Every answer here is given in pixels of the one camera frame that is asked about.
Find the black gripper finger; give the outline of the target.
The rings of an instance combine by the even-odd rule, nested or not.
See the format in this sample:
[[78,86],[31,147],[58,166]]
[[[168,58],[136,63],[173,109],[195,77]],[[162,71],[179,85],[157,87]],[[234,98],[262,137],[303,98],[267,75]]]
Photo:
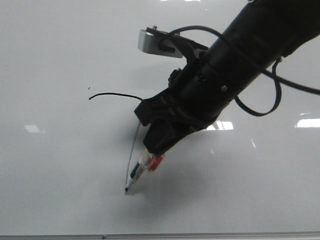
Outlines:
[[143,144],[149,153],[161,156],[180,140],[197,131],[196,125],[159,119],[150,124]]

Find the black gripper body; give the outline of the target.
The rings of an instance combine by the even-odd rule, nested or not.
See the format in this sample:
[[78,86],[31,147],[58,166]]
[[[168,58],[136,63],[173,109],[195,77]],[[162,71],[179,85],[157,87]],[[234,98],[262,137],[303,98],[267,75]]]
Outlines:
[[173,71],[168,87],[142,100],[134,113],[150,131],[198,131],[214,122],[247,85],[245,61],[203,61]]

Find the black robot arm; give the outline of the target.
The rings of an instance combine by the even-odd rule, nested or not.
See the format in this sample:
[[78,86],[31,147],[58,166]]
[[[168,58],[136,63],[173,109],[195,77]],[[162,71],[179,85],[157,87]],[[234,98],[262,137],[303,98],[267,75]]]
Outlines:
[[174,70],[168,87],[143,99],[135,109],[149,129],[143,140],[147,150],[160,156],[177,142],[214,123],[224,108],[260,74],[298,90],[319,94],[283,77],[275,68],[320,34],[320,3],[317,0],[255,0],[247,3],[212,46],[180,36],[188,30],[214,33],[193,25],[171,32],[141,30],[138,48],[148,54],[185,57],[187,64]]

